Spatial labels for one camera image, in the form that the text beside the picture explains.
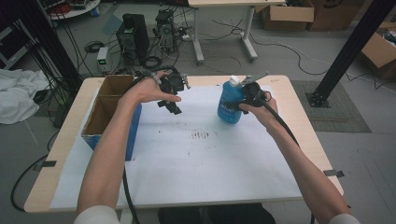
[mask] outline black tape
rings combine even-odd
[[[340,178],[340,177],[345,176],[343,171],[336,171],[336,170],[327,170],[327,171],[323,171],[323,173],[324,173],[326,176],[335,175],[335,176],[337,176],[337,178]]]
[[[54,167],[56,164],[56,161],[43,161],[41,164],[41,167]]]

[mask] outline white paper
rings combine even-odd
[[[143,104],[133,159],[126,162],[136,207],[302,197],[274,140],[254,115],[242,115],[235,125],[218,117],[220,95],[221,86],[182,91],[178,115],[154,102]],[[51,208],[76,208],[91,154],[79,132]],[[121,187],[118,205],[126,204]]]

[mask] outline blue bottle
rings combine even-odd
[[[221,119],[231,124],[237,123],[242,114],[241,110],[237,110],[237,102],[244,100],[242,86],[239,83],[238,77],[231,76],[230,80],[223,84],[223,91],[219,100],[218,115]]]

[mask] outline white desk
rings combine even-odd
[[[213,86],[226,81],[228,77],[189,77],[190,84],[194,86]],[[47,158],[48,161],[57,161],[54,167],[43,167],[33,189],[24,206],[25,210],[30,213],[54,212],[59,209],[50,207],[55,191],[58,187],[60,174],[64,168],[65,160],[71,150],[75,137],[78,133],[81,122],[85,113],[89,108],[92,97],[102,82],[103,78],[88,78],[84,81],[78,96],[70,109],[69,114],[64,122],[64,126],[54,142],[51,152]],[[282,108],[282,117],[289,124],[295,137],[300,143],[302,151],[305,155],[322,171],[331,170],[332,166],[321,147],[321,144],[295,94],[287,77],[269,76],[259,81],[261,85],[270,85],[278,101],[279,108]],[[334,185],[343,193],[341,185],[335,176],[329,177]],[[301,200],[300,198],[277,198],[279,201]],[[263,198],[250,198],[239,200],[238,202],[253,203],[263,200]],[[203,205],[210,202],[191,202],[194,205]],[[181,206],[186,204],[168,204],[169,206]],[[154,208],[155,204],[140,204],[138,208]],[[67,211],[75,211],[76,207],[65,209]]]
[[[96,8],[99,5],[99,3],[100,3],[100,0],[93,0],[93,1],[88,0],[84,9],[72,9],[69,12],[67,12],[66,14],[59,14],[59,15],[51,14],[50,18],[53,21],[57,21],[57,20],[76,17],[76,16],[82,15],[82,14],[89,12],[92,9]]]
[[[197,63],[204,62],[204,54],[201,50],[201,44],[198,37],[198,9],[199,7],[227,7],[227,6],[248,6],[247,10],[247,23],[245,32],[241,33],[242,42],[244,43],[250,55],[250,60],[253,61],[258,58],[256,51],[252,47],[248,36],[250,34],[251,21],[253,19],[255,6],[266,6],[273,4],[282,4],[282,0],[189,0],[191,7],[194,7],[194,35],[192,43],[194,45]]]

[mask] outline blue box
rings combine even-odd
[[[92,149],[95,149],[103,131],[116,111],[119,99],[132,81],[132,76],[107,76],[105,78],[81,133],[81,137]],[[126,161],[132,159],[141,111],[142,105],[138,105],[132,120],[125,120],[131,122],[125,153]]]

